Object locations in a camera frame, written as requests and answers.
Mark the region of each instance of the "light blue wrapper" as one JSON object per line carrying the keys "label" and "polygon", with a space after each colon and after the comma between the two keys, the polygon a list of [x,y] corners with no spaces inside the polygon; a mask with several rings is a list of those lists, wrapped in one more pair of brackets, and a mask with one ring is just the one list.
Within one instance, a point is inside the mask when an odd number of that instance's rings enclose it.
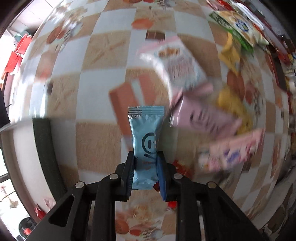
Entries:
{"label": "light blue wrapper", "polygon": [[164,114],[164,106],[128,108],[128,119],[133,134],[133,151],[136,159],[133,190],[152,189],[158,181],[156,151]]}

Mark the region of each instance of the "metal screw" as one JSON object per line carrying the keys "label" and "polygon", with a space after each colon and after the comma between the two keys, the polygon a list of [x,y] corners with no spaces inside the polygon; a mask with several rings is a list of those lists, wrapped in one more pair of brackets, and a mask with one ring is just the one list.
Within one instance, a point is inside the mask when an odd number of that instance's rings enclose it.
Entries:
{"label": "metal screw", "polygon": [[75,187],[76,188],[82,188],[84,186],[84,183],[83,182],[77,182],[76,184],[75,184]]}
{"label": "metal screw", "polygon": [[174,178],[175,178],[175,179],[181,179],[182,177],[183,177],[183,175],[180,174],[180,173],[175,173],[175,174],[174,174]]}
{"label": "metal screw", "polygon": [[111,175],[109,176],[109,178],[110,178],[111,180],[115,180],[115,179],[118,178],[118,175],[117,175],[116,173],[113,173],[113,174],[111,174]]}
{"label": "metal screw", "polygon": [[214,183],[214,182],[209,182],[209,183],[207,184],[207,186],[208,186],[209,188],[216,188],[216,187],[217,187],[217,184]]}

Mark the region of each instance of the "red basket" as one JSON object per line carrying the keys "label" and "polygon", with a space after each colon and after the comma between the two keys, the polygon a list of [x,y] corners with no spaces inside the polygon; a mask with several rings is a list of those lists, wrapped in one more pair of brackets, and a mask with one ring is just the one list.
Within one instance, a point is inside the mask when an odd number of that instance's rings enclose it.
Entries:
{"label": "red basket", "polygon": [[22,57],[16,52],[12,51],[4,71],[11,73],[19,61],[22,61]]}
{"label": "red basket", "polygon": [[17,47],[15,49],[16,53],[25,54],[30,42],[32,40],[32,36],[25,34],[21,40],[18,42]]}

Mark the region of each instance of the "pink snack packet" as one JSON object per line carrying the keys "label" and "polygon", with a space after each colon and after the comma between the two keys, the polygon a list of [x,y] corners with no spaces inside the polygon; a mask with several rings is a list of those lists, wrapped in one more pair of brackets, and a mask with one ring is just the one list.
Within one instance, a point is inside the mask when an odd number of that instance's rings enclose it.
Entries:
{"label": "pink snack packet", "polygon": [[184,95],[172,110],[170,126],[210,133],[217,139],[233,136],[242,120]]}
{"label": "pink snack packet", "polygon": [[173,107],[184,91],[206,81],[206,75],[178,36],[148,44],[138,53],[140,59],[152,63],[168,89],[169,106]]}
{"label": "pink snack packet", "polygon": [[265,129],[258,128],[244,135],[213,142],[200,147],[198,167],[203,172],[227,170],[248,161],[258,150]]}

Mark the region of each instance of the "tablecloth pattern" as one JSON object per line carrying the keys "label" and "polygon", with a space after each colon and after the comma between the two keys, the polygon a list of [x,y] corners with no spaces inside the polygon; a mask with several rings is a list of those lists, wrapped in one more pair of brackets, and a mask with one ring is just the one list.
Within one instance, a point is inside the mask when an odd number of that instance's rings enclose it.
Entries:
{"label": "tablecloth pattern", "polygon": [[[147,63],[135,57],[144,43],[178,35],[208,78],[228,84],[234,78],[218,59],[227,33],[210,20],[212,10],[204,0],[159,1],[157,5],[130,2],[63,1],[55,12],[82,13],[78,34],[55,52],[54,43],[46,43],[60,24],[52,15],[37,30],[24,56],[14,87],[20,101],[14,101],[10,114],[13,117],[21,112],[15,120],[25,116],[65,119],[62,128],[52,127],[52,132],[53,138],[63,143],[55,149],[67,185],[79,180],[98,181],[125,162],[132,146],[128,106],[167,105],[160,79]],[[256,82],[262,97],[256,126],[265,127],[266,134],[257,154],[224,189],[253,218],[266,204],[279,175],[289,112],[287,95],[277,87],[266,54],[257,49],[244,63],[239,78]],[[232,88],[240,93],[239,86]],[[165,150],[169,161],[192,155],[192,144],[196,145],[192,133],[163,128],[168,129],[162,141],[169,146]]]}

